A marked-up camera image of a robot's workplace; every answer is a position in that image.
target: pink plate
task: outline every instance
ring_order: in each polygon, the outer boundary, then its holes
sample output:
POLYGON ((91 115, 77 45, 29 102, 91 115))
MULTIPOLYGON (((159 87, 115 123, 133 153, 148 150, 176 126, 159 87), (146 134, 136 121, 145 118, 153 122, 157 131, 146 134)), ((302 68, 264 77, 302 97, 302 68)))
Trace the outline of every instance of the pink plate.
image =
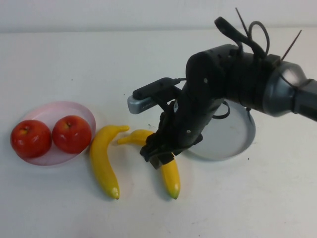
MULTIPOLYGON (((22 120, 36 119, 44 122, 52 131, 55 123, 68 115, 77 115, 85 119, 90 125, 92 131, 92 139, 96 132, 96 121, 91 111, 81 104, 75 102, 54 102, 36 108, 28 113, 22 120)), ((33 165, 57 165, 64 163, 78 154, 67 154, 59 150, 54 143, 51 149, 43 156, 27 161, 33 165)))

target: yellow banana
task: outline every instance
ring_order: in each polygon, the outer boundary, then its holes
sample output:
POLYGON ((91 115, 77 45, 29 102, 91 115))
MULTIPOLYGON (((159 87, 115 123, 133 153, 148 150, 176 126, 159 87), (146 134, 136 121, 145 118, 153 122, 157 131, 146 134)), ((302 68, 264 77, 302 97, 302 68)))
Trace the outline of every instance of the yellow banana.
MULTIPOLYGON (((149 135, 153 134, 150 130, 135 130, 130 135, 117 140, 118 144, 133 143, 144 146, 149 135)), ((169 195, 177 199, 180 192, 180 177, 176 160, 172 160, 161 167, 164 185, 169 195)))
POLYGON ((114 199, 119 199, 120 189, 108 159, 107 148, 119 132, 127 130, 129 130, 127 125, 106 125, 97 132, 90 148, 95 177, 103 191, 114 199))

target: silver plate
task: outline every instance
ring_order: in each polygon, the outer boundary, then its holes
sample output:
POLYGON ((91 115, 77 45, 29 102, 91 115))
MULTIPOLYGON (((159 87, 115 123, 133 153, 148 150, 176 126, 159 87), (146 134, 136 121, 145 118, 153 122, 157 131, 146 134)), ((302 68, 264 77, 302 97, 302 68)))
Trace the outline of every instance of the silver plate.
MULTIPOLYGON (((244 152, 256 135, 254 120, 246 108, 228 101, 230 115, 225 119, 212 119, 202 132, 203 140, 188 151, 200 158, 221 161, 244 152)), ((221 105, 215 115, 227 112, 221 105)))

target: white wall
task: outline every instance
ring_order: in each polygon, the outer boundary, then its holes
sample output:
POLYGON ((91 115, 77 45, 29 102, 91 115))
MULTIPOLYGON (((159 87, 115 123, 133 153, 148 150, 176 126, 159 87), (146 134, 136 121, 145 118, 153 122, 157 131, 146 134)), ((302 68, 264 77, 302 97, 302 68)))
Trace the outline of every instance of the white wall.
POLYGON ((0 0, 0 32, 101 31, 240 25, 317 25, 315 0, 0 0))

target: apple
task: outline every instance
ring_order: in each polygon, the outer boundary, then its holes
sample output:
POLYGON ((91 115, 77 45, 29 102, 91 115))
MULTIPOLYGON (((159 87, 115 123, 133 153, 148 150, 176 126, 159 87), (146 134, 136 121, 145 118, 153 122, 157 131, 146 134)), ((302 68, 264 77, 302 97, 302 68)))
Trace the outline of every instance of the apple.
POLYGON ((11 132, 11 146, 22 159, 33 159, 46 154, 52 146, 50 129, 39 120, 24 120, 11 132))
POLYGON ((69 154, 79 154, 90 144, 92 132, 88 122, 83 118, 69 115, 56 122, 52 138, 60 150, 69 154))

